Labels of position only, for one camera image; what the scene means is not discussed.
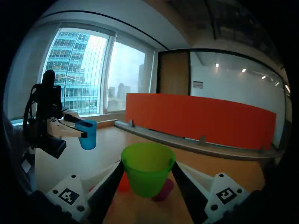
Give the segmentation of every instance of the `window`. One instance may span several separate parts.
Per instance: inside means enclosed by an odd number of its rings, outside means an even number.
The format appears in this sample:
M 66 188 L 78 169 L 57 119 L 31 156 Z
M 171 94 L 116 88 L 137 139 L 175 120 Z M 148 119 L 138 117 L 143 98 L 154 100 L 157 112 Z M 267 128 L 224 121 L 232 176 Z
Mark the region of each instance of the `window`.
M 117 37 L 108 78 L 108 112 L 126 109 L 127 93 L 149 93 L 153 50 Z
M 79 115 L 122 111 L 127 93 L 149 92 L 154 50 L 100 31 L 61 28 L 44 65 L 56 74 L 63 106 Z

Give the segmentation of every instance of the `wooden table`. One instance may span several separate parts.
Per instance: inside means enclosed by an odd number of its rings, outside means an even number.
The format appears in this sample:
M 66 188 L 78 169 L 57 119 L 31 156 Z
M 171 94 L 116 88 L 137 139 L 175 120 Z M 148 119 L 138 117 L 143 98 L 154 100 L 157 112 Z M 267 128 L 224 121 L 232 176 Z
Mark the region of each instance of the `wooden table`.
M 78 138 L 64 138 L 67 148 L 59 159 L 40 149 L 36 150 L 36 183 L 38 190 L 46 193 L 65 176 L 77 174 L 86 191 L 95 182 L 101 169 L 120 159 L 122 150 L 138 142 L 151 142 L 116 127 L 97 130 L 97 146 L 83 150 Z M 263 188 L 265 181 L 259 164 L 255 161 L 237 161 L 215 158 L 170 147 L 176 160 L 210 176 L 225 172 L 249 193 Z M 174 181 L 172 173 L 169 178 Z M 192 223 L 181 192 L 175 187 L 163 202 L 141 198 L 132 192 L 116 192 L 107 212 L 105 223 Z

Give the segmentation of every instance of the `blue cup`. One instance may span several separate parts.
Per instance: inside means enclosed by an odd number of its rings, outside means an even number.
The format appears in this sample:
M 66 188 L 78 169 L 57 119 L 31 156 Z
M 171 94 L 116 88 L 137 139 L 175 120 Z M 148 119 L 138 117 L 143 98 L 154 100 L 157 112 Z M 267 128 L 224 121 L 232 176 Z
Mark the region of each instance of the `blue cup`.
M 96 147 L 96 121 L 81 120 L 75 123 L 75 128 L 87 132 L 87 138 L 79 138 L 81 147 L 92 150 Z

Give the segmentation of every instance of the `orange partition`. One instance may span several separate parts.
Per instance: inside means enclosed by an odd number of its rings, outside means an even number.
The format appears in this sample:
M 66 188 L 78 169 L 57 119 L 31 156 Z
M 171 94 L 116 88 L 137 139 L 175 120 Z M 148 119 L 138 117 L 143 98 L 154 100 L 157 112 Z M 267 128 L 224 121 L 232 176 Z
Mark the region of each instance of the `orange partition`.
M 269 150 L 276 114 L 226 100 L 128 93 L 126 121 L 166 134 L 232 147 Z

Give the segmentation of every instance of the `sky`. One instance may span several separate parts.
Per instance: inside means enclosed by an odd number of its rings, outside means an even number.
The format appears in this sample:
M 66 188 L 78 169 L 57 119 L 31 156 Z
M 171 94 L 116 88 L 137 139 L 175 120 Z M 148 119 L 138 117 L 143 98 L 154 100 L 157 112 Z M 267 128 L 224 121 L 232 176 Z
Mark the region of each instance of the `sky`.
M 84 69 L 85 80 L 88 83 L 100 83 L 100 66 L 107 39 L 90 35 L 84 52 L 81 68 Z M 111 57 L 108 88 L 118 85 L 131 87 L 131 93 L 137 93 L 139 66 L 144 64 L 145 54 L 124 44 L 115 42 Z

